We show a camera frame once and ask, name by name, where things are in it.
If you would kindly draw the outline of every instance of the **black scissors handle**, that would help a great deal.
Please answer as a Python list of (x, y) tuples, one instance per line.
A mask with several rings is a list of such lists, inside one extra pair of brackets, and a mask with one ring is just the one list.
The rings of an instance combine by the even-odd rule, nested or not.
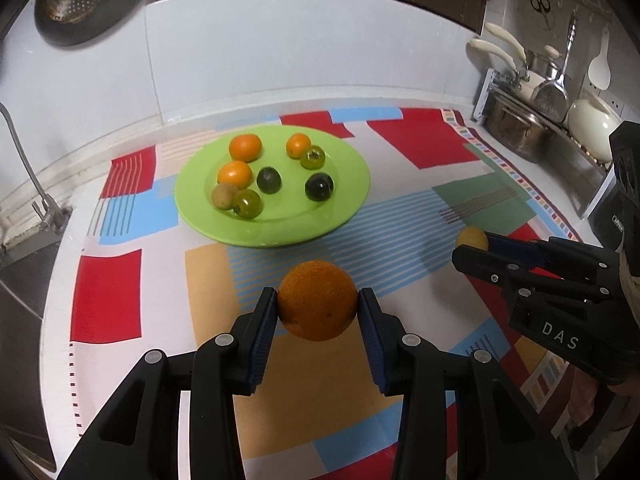
[(540, 14), (551, 12), (551, 2), (549, 0), (531, 0), (531, 7)]

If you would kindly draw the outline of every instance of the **spatula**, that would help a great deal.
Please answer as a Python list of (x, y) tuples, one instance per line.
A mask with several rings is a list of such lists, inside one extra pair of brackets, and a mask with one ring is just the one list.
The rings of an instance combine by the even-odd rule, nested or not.
[(589, 79), (600, 90), (606, 90), (611, 83), (611, 70), (607, 63), (607, 51), (609, 50), (609, 27), (602, 29), (602, 46), (600, 53), (593, 58), (589, 65)]
[(577, 25), (578, 18), (576, 12), (571, 15), (569, 19), (569, 33), (566, 40), (566, 56), (564, 56), (564, 64), (558, 79), (550, 79), (543, 82), (538, 86), (531, 95), (531, 101), (535, 108), (540, 110), (546, 117), (555, 121), (561, 122), (569, 109), (569, 98), (564, 88), (564, 76), (566, 74), (566, 67), (569, 61), (569, 53), (571, 47), (574, 44), (575, 39), (575, 27)]

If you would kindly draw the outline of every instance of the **scissors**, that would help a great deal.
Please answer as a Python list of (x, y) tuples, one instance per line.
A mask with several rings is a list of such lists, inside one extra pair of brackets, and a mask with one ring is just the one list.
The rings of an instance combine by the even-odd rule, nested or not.
[(542, 14), (542, 17), (545, 19), (546, 30), (551, 30), (549, 19), (546, 16), (551, 12), (551, 2), (549, 0), (531, 0), (531, 7), (536, 12)]

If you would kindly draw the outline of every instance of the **metal spatula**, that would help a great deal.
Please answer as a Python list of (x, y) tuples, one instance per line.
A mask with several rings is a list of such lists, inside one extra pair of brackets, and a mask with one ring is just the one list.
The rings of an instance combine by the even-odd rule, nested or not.
[(564, 88), (564, 75), (569, 61), (569, 53), (574, 44), (575, 27), (578, 23), (576, 12), (569, 19), (569, 33), (566, 40), (566, 56), (564, 56), (564, 65), (558, 79), (551, 79), (543, 82), (538, 86), (531, 96), (531, 101), (535, 108), (540, 110), (552, 121), (560, 123), (569, 109), (569, 98)]

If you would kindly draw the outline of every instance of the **sink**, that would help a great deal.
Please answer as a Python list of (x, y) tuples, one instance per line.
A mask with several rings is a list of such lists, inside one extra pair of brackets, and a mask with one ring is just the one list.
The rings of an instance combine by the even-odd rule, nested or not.
[(0, 426), (53, 471), (40, 395), (40, 331), (61, 239), (40, 231), (0, 254)]

